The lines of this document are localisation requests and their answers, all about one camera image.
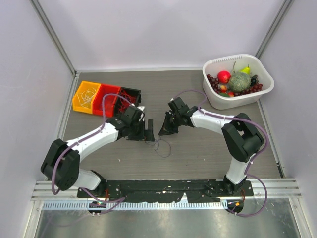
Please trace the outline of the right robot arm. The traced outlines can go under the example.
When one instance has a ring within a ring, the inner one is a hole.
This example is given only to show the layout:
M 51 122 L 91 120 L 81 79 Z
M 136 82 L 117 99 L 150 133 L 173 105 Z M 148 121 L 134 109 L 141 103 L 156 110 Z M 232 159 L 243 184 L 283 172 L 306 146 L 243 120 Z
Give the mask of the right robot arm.
M 211 114 L 197 106 L 190 108 L 180 97 L 171 99 L 168 105 L 170 110 L 165 113 L 159 136 L 176 134 L 180 126 L 203 128 L 223 135 L 232 156 L 223 179 L 223 188 L 230 196 L 239 193 L 247 177 L 246 168 L 264 143 L 250 118 L 240 113 L 227 119 L 225 115 Z

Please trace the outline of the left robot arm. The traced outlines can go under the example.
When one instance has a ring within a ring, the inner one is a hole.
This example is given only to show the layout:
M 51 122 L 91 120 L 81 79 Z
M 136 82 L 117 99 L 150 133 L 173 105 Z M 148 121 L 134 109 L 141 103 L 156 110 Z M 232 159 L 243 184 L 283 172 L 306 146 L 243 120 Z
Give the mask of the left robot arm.
M 51 181 L 54 195 L 75 186 L 95 198 L 106 191 L 106 179 L 95 171 L 80 168 L 93 152 L 121 138 L 149 141 L 154 138 L 154 121 L 146 120 L 144 107 L 129 106 L 122 114 L 104 120 L 96 129 L 78 138 L 52 142 L 41 165 L 41 172 Z

